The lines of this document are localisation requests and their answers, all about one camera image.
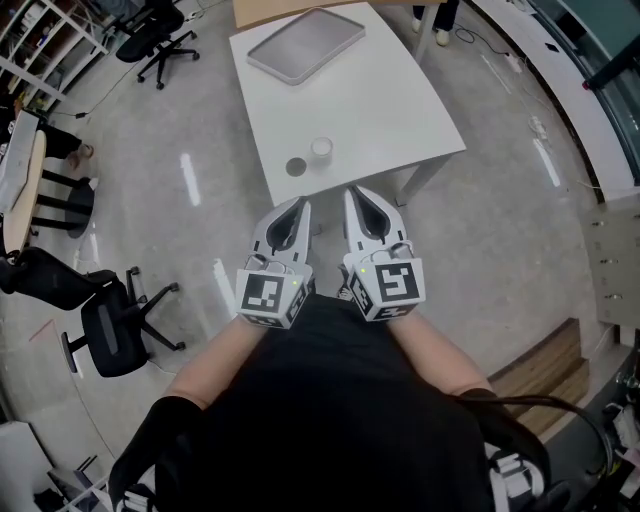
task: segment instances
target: gray floor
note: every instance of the gray floor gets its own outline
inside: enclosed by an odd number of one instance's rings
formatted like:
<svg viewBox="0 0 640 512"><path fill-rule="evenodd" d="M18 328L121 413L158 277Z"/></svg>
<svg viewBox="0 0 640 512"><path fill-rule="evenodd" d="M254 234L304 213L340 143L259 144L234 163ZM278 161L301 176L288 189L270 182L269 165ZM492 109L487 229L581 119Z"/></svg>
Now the gray floor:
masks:
<svg viewBox="0 0 640 512"><path fill-rule="evenodd" d="M179 6L189 12L195 2ZM381 13L411 46L408 10ZM506 48L469 9L461 8L458 22ZM162 92L153 78L137 84L132 72L91 116L55 118L96 147L79 170L99 176L95 212L81 240L43 228L33 241L70 265L75 255L81 270L109 268L124 277L126 268L139 265L148 295L178 281L182 291L166 299L151 321L188 350L172 354L154 346L158 366L105 380L83 349L77 354L82 375L71 377L56 338L63 331L79 336L79 312L17 295L0 299L0 379L19 417L32 422L54 461L67 467L97 453L106 468L170 382L167 372L177 371L225 324L214 260L222 260L233 285L254 224L271 207L231 58L231 2L210 9L190 28L199 38L186 46L202 57L172 62ZM516 78L481 41L469 45L452 37L447 48L432 44L423 68L468 149L402 210L424 260L428 299L421 310L488 373L569 316L580 318L589 355L603 326L595 320L578 214L594 203L593 194L574 181L586 179L584 164L558 116L516 91L525 85L546 105L548 98L530 76ZM103 58L58 111L91 108L127 69L113 56ZM562 187L553 187L534 149L529 112L547 127ZM201 196L197 206L185 182L188 163ZM391 198L407 177L365 184ZM319 291L327 294L340 284L336 265L346 250L333 213L337 201L338 191L314 200L325 230L315 241L312 264Z"/></svg>

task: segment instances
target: person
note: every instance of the person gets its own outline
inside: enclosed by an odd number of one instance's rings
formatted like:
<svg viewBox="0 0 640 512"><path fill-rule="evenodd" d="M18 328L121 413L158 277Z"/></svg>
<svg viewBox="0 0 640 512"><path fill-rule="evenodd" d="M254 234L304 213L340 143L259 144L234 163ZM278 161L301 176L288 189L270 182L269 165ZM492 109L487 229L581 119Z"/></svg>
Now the person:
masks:
<svg viewBox="0 0 640 512"><path fill-rule="evenodd" d="M22 110L22 100L9 93L0 96L0 145L9 142L13 131L13 122ZM92 146L84 144L70 133L48 125L44 120L38 122L38 130L47 136L47 157L67 160L71 169L76 169L80 161L93 156Z"/></svg>
<svg viewBox="0 0 640 512"><path fill-rule="evenodd" d="M433 29L436 31L436 42L440 46L447 46L449 44L449 32L451 32L453 23L456 20L459 4L460 0L447 0L446 3L438 6L436 19L433 21ZM423 15L424 5L414 5L413 21L411 22L411 28L413 28L414 32L420 30Z"/></svg>
<svg viewBox="0 0 640 512"><path fill-rule="evenodd" d="M493 511L485 441L540 467L547 454L503 407L456 396L495 395L415 310L367 323L312 294L290 330L238 316L116 461L114 510Z"/></svg>

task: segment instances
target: table leg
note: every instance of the table leg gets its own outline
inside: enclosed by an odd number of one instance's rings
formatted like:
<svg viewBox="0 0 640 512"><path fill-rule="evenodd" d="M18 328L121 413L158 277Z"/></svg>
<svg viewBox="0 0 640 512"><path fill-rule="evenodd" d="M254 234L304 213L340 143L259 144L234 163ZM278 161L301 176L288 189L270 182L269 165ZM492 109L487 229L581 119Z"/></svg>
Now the table leg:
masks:
<svg viewBox="0 0 640 512"><path fill-rule="evenodd" d="M62 199L56 199L55 197L44 196L42 194L38 194L36 203L41 204L42 206L49 206L51 208L58 208L59 210L66 210L68 212L80 213L87 216L90 216L93 210L91 206L72 203L71 201L63 201Z"/></svg>
<svg viewBox="0 0 640 512"><path fill-rule="evenodd" d="M64 229L65 231L82 226L82 224L76 224L75 222L62 222L59 220L42 219L40 217L31 219L31 225L41 226L43 228Z"/></svg>
<svg viewBox="0 0 640 512"><path fill-rule="evenodd" d="M65 185L71 188L78 188L82 182L78 180L74 180L72 178L67 178L66 176L62 176L57 172L47 171L46 169L42 171L42 177L45 180L53 181L55 183L60 183L60 185Z"/></svg>
<svg viewBox="0 0 640 512"><path fill-rule="evenodd" d="M416 170L413 171L411 178L409 178L409 181L407 181L405 186L402 187L402 190L398 192L398 195L396 196L396 205L406 206L409 200L416 195L418 190L424 187L427 182L436 175L442 166L447 163L450 156L451 155L439 156L421 163Z"/></svg>
<svg viewBox="0 0 640 512"><path fill-rule="evenodd" d="M427 49L427 44L429 44L432 37L431 29L433 27L433 22L436 19L439 5L440 4L425 6L424 14L422 15L422 23L420 23L420 30L418 31L418 41L413 48L413 58L416 60L418 65L422 62L424 52Z"/></svg>

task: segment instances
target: chair leg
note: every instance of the chair leg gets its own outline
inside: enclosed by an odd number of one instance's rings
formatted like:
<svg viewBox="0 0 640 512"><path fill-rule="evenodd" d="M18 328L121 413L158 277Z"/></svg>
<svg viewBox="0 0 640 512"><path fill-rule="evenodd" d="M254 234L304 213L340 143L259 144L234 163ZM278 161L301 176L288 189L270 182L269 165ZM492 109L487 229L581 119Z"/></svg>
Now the chair leg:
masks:
<svg viewBox="0 0 640 512"><path fill-rule="evenodd" d="M133 306L134 304L146 304L147 296L141 295L140 298L136 298L136 288L133 285L133 276L137 276L140 273L140 269L138 267L131 267L127 270L127 298L129 300L129 304Z"/></svg>
<svg viewBox="0 0 640 512"><path fill-rule="evenodd" d="M180 289L180 287L178 286L178 283L171 283L169 286L165 286L162 290L160 290L158 293L156 293L155 297L153 297L149 302L147 302L143 307L142 307L142 316L147 316L149 314L149 312L156 307L156 305L158 304L158 302L160 302L160 300L162 299L162 297L164 297L167 293L169 292L177 292Z"/></svg>
<svg viewBox="0 0 640 512"><path fill-rule="evenodd" d="M195 37L193 37L194 35L195 34L193 33L193 31L189 30L189 32L185 32L178 39L176 39L174 41L171 41L171 44L169 44L169 46L167 46L167 48L175 48L176 46L178 46L182 41L184 41L189 36L191 36L191 39L195 39Z"/></svg>
<svg viewBox="0 0 640 512"><path fill-rule="evenodd" d="M174 345L145 321L142 322L142 330L146 332L149 336L154 338L155 340L159 341L162 345L167 347L172 352L176 352L178 350L184 350L186 348L186 345L184 342L176 343Z"/></svg>
<svg viewBox="0 0 640 512"><path fill-rule="evenodd" d="M156 55L145 64L145 66L142 68L142 71L140 71L140 73L138 73L138 79L143 78L144 79L144 74L147 72L147 70L149 68L151 68L152 66L155 65L156 62L158 62L161 58L163 57L161 52L156 53Z"/></svg>
<svg viewBox="0 0 640 512"><path fill-rule="evenodd" d="M136 292L133 287L133 274L131 270L127 270L127 298L129 299L129 305L136 303Z"/></svg>
<svg viewBox="0 0 640 512"><path fill-rule="evenodd" d="M171 55L195 55L198 53L195 50L183 50L182 48L172 48Z"/></svg>
<svg viewBox="0 0 640 512"><path fill-rule="evenodd" d="M76 341L69 341L69 336L66 332L62 333L62 351L64 353L64 357L67 360L67 364L69 365L69 370L71 373L78 373L78 367L76 366L75 359L73 359L73 353L86 346L88 340L86 336L82 336L78 338Z"/></svg>
<svg viewBox="0 0 640 512"><path fill-rule="evenodd" d="M168 55L165 53L163 55L163 59L160 59L160 61L158 62L158 76L156 79L156 88L157 89L163 89L164 88L164 84L162 83L162 73L164 72L164 63L167 61L167 57Z"/></svg>

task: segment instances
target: black cable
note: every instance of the black cable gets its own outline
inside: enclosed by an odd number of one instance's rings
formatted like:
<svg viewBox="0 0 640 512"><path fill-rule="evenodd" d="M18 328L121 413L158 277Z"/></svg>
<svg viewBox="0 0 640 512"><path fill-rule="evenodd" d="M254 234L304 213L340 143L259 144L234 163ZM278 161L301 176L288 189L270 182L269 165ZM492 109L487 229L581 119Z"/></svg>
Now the black cable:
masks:
<svg viewBox="0 0 640 512"><path fill-rule="evenodd" d="M96 103L91 110L89 110L89 112L78 112L77 114L68 114L67 112L51 112L51 114L49 115L50 116L69 116L69 117L75 117L76 119L82 119L83 117L86 117L89 114L92 114L93 111L97 109L104 100L107 99L107 96L111 94L111 91L113 91L118 86L118 84L122 82L122 80L124 80L124 77L127 76L129 73L131 73L131 71L133 71L133 68L135 68L138 64L139 63L136 62L133 66L131 66L127 70L127 72L124 75L122 75L115 84L113 84L111 89L107 91L107 93L102 97L102 99L98 103Z"/></svg>
<svg viewBox="0 0 640 512"><path fill-rule="evenodd" d="M562 409L568 412L574 413L576 416L582 418L596 434L602 448L604 449L605 462L602 468L598 471L602 473L598 479L598 483L594 487L594 493L596 490L601 491L601 488L606 485L607 477L613 472L613 448L611 442L607 436L602 425L587 411L577 407L565 400L554 396L542 396L542 395L522 395L522 396L510 396L510 397L470 397L470 396L456 396L453 397L458 402L486 402L492 404L501 405L540 405L543 407L551 407L555 409Z"/></svg>
<svg viewBox="0 0 640 512"><path fill-rule="evenodd" d="M205 11L208 11L209 9L211 9L211 8L217 6L217 5L220 5L221 3L226 2L227 0L218 0L215 3L213 3L211 5L208 5L207 7L203 7L203 5L200 3L200 0L196 0L196 1L198 2L198 7L200 7L200 11L199 12L205 12Z"/></svg>
<svg viewBox="0 0 640 512"><path fill-rule="evenodd" d="M489 47L489 49L496 55L510 55L509 52L499 52L498 50L494 49L493 46L491 46L491 44L489 43L489 41L487 41L484 37L482 37L477 32L474 32L473 30L469 30L468 28L463 27L462 25L460 25L460 23L454 23L454 25L460 27L460 28L457 28L454 32L454 34L458 39L460 39L460 41L468 44L473 44L476 42L476 37L479 37L485 42L485 44ZM466 32L467 34L469 34L469 36L471 36L471 38L465 39L459 34L459 32Z"/></svg>

